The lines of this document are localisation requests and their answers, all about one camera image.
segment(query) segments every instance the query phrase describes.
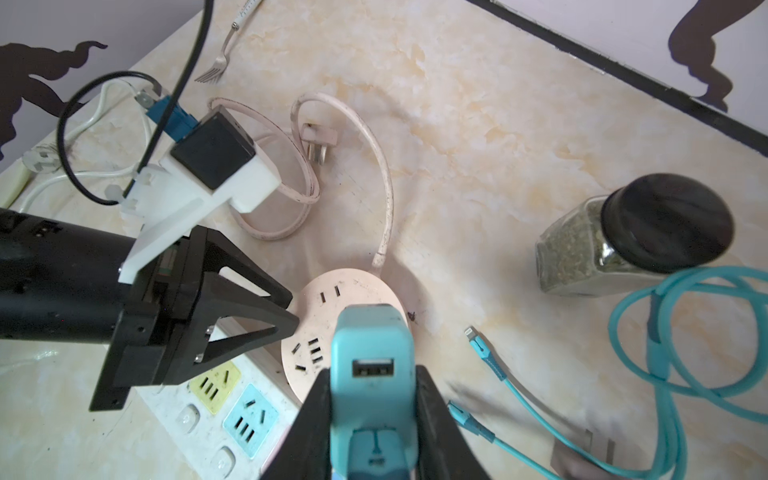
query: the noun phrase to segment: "power plug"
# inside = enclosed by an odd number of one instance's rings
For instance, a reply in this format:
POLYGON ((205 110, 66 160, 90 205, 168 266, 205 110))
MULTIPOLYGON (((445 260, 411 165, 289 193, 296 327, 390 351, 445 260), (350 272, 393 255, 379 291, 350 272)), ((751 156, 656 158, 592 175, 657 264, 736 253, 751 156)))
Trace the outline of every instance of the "power plug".
POLYGON ((397 295, 377 276, 363 270, 331 270, 309 282, 293 298, 289 311, 299 328, 280 344, 283 368, 291 389, 302 402, 320 370, 331 366, 331 340, 341 312, 350 305, 394 306, 408 325, 397 295))
POLYGON ((331 127, 316 124, 304 124, 301 127, 301 139, 307 143, 306 156, 323 165, 326 163, 328 147, 335 147, 339 133, 331 127))
POLYGON ((227 415, 223 427, 246 455, 253 458, 277 421, 277 416, 275 407, 250 383, 227 415))
POLYGON ((240 380, 240 370, 229 361, 196 376, 190 380, 189 387, 205 408, 216 415, 234 390, 238 380, 240 380))
POLYGON ((50 174, 61 166, 55 144, 39 144, 32 147, 22 155, 22 163, 36 174, 50 174))

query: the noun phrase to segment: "black wall trim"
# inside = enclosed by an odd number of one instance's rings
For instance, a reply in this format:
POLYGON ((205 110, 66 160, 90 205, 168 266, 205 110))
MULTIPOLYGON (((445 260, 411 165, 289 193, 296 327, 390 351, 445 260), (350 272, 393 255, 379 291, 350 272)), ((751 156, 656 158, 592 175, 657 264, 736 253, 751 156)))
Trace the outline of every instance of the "black wall trim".
POLYGON ((688 94, 675 88, 665 87, 661 83, 624 67, 610 58, 604 57, 589 48, 579 45, 572 40, 568 40, 566 37, 563 37, 552 30, 548 30, 520 15, 510 12, 503 6, 496 4, 491 0, 467 0, 467 2, 477 5, 483 10, 513 24, 515 27, 525 30, 531 35, 553 44, 558 50, 562 50, 580 58, 593 67, 618 78, 624 83, 632 85, 652 97, 658 98, 672 108, 676 108, 677 110, 696 118, 698 121, 723 132, 735 141, 739 141, 747 147, 751 147, 762 155, 768 157, 768 136, 747 127, 745 124, 735 121, 731 117, 728 117, 713 108, 693 100, 688 94))

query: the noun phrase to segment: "fork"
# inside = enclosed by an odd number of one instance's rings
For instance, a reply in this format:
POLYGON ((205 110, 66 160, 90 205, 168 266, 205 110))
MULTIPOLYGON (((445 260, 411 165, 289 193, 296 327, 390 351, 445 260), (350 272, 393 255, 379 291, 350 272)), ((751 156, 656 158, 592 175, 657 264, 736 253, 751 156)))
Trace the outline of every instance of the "fork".
POLYGON ((219 53, 219 56, 214 60, 213 66, 206 70, 201 76, 195 78, 195 81, 199 81, 200 83, 216 83, 219 80, 224 73, 224 70, 227 69, 227 65, 230 63, 230 56, 226 53, 226 50, 232 35, 240 30, 245 19, 260 3, 261 0, 248 0, 248 3, 241 8, 237 17, 235 17, 234 22, 232 22, 232 28, 230 28, 230 32, 224 39, 224 45, 221 45, 221 53, 219 53))

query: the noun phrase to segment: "usb connector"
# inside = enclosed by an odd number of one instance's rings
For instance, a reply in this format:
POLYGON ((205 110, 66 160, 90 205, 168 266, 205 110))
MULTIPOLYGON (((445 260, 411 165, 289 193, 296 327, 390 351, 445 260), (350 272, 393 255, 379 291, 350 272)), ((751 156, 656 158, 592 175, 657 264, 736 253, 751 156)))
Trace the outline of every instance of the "usb connector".
POLYGON ((453 401, 448 402, 448 411, 451 416, 465 430, 468 430, 475 435, 480 435, 482 438, 488 440, 490 443, 496 439, 494 432, 488 430, 483 424, 478 422, 471 413, 467 412, 463 408, 456 405, 453 401))
POLYGON ((502 382, 506 380, 507 374, 504 373, 504 370, 496 361, 496 358, 493 356, 493 353, 491 353, 491 349, 489 349, 488 346, 485 345, 485 341, 478 334, 477 330, 475 330, 474 327, 470 326, 468 329, 464 330, 464 334, 467 336, 467 339, 469 339, 469 345, 472 346, 472 348, 475 350, 478 356, 482 359, 482 361, 487 363, 488 366, 491 367, 491 370, 493 370, 493 373, 496 374, 498 379, 501 380, 502 382))
POLYGON ((468 329, 464 330, 464 334, 467 336, 467 338, 471 342, 478 335, 478 331, 475 330, 474 326, 470 326, 468 329))

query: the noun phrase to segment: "teal charging cable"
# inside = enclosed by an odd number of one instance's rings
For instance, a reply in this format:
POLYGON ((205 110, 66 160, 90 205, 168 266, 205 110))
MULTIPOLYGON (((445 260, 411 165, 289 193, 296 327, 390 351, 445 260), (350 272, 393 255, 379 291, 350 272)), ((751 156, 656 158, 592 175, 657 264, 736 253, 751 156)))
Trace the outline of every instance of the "teal charging cable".
MULTIPOLYGON (((608 335, 619 360, 643 380, 653 384, 656 394, 657 409, 657 446, 654 455, 654 461, 648 470, 628 470, 618 468, 611 464, 602 462, 600 459, 589 454, 578 445, 567 439, 549 424, 534 408, 528 403, 528 400, 515 388, 507 378, 506 373, 499 365, 491 350, 485 344, 483 339, 478 336, 473 328, 466 330, 465 334, 469 338, 469 343, 477 352, 478 356, 491 368, 493 373, 501 380, 507 388, 515 395, 518 401, 525 407, 531 415, 541 423, 556 439, 565 445, 574 449, 580 455, 592 461, 606 472, 613 473, 626 478, 642 478, 656 480, 662 475, 666 475, 674 469, 671 480, 681 480, 685 477, 687 470, 687 443, 683 423, 677 413, 677 407, 672 399, 672 393, 681 395, 700 397, 709 400, 714 405, 733 413, 743 419, 753 422, 768 423, 768 414, 755 412, 743 407, 734 405, 725 400, 726 397, 745 393, 754 387, 768 370, 768 315, 766 314, 766 305, 768 305, 768 295, 755 291, 745 278, 761 280, 768 282, 768 273, 761 270, 755 270, 744 266, 716 266, 701 267, 690 270, 684 270, 670 275, 666 280, 656 286, 652 286, 628 295, 616 306, 611 313, 608 322, 608 335), (704 283, 713 278, 726 280, 733 286, 713 285, 704 283), (672 311, 675 303, 684 293, 700 292, 712 293, 716 295, 731 296, 743 298, 749 301, 755 315, 757 324, 757 354, 754 364, 746 375, 727 386, 708 389, 701 384, 688 371, 683 364, 672 341, 672 311), (636 363, 630 360, 618 338, 618 324, 624 312, 631 305, 646 297, 650 297, 650 315, 647 324, 647 346, 646 346, 646 372, 636 363), (680 374, 688 386, 678 385, 668 382, 671 367, 680 374)), ((548 471, 543 466, 523 455, 517 449, 498 440, 495 435, 478 422, 472 415, 459 408, 455 403, 449 402, 449 411, 456 422, 475 433, 481 435, 491 443, 501 446, 505 451, 513 454, 515 457, 530 465, 545 477, 555 480, 559 479, 557 475, 548 471)))

